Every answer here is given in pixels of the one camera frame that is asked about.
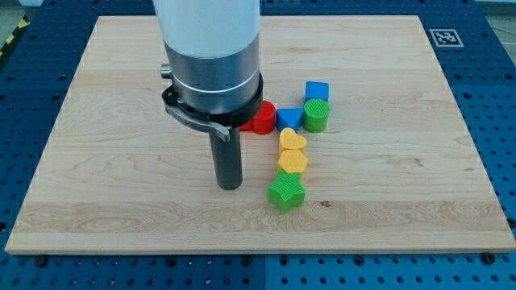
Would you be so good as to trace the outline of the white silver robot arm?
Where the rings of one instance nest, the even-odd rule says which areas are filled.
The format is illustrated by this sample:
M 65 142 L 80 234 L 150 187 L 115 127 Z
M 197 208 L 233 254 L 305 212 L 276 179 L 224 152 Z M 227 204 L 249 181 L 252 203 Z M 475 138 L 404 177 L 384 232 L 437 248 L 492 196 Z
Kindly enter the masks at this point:
M 175 90 L 186 105 L 225 114 L 258 90 L 258 0 L 154 0 Z

